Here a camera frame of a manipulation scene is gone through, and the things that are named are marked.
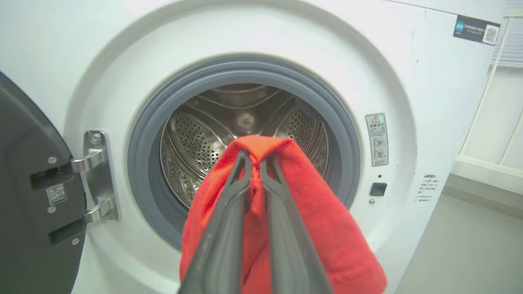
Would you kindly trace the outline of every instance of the washing machine door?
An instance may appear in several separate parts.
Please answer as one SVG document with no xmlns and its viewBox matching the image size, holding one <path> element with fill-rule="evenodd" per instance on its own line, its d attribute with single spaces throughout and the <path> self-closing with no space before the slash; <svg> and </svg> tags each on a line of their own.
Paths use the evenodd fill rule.
<svg viewBox="0 0 523 294">
<path fill-rule="evenodd" d="M 70 293 L 87 220 L 62 137 L 0 72 L 1 293 Z"/>
</svg>

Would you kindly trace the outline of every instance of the gray floor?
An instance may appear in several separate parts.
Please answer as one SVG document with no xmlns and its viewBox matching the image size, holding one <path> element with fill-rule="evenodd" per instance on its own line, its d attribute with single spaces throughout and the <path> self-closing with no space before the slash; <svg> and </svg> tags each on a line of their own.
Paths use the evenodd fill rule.
<svg viewBox="0 0 523 294">
<path fill-rule="evenodd" d="M 395 293 L 523 293 L 523 220 L 443 195 Z"/>
</svg>

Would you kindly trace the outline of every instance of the metal hinge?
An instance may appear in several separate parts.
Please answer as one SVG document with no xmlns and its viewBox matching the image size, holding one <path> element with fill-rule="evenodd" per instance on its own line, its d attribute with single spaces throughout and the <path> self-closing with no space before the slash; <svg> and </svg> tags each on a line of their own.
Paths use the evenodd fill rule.
<svg viewBox="0 0 523 294">
<path fill-rule="evenodd" d="M 107 135 L 101 131 L 84 134 L 84 154 L 69 161 L 71 172 L 83 174 L 95 206 L 84 214 L 87 223 L 101 219 L 120 220 L 112 186 Z"/>
</svg>

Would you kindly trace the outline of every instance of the label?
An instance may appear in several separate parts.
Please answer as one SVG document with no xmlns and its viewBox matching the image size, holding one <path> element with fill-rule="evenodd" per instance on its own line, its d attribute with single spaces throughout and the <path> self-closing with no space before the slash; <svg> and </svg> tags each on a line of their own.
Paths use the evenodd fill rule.
<svg viewBox="0 0 523 294">
<path fill-rule="evenodd" d="M 385 114 L 367 115 L 365 119 L 369 130 L 372 166 L 387 165 L 389 163 L 389 142 Z"/>
<path fill-rule="evenodd" d="M 65 194 L 65 187 L 63 184 L 47 188 L 47 198 L 49 199 L 49 204 L 54 206 L 62 201 L 67 200 L 67 195 Z"/>
<path fill-rule="evenodd" d="M 419 185 L 416 195 L 416 202 L 431 202 L 436 197 L 436 191 L 439 187 L 439 179 L 436 175 L 425 174 Z"/>
<path fill-rule="evenodd" d="M 458 15 L 454 37 L 488 45 L 496 45 L 500 24 Z"/>
</svg>

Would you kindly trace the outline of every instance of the stainless steel drum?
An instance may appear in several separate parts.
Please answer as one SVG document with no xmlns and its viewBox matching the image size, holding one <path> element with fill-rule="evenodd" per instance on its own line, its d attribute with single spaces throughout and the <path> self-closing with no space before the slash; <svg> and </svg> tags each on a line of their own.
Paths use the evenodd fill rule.
<svg viewBox="0 0 523 294">
<path fill-rule="evenodd" d="M 189 208 L 203 178 L 235 138 L 260 134 L 292 138 L 323 176 L 326 126 L 300 98 L 273 87 L 234 84 L 193 97 L 165 124 L 160 157 L 165 179 Z"/>
</svg>

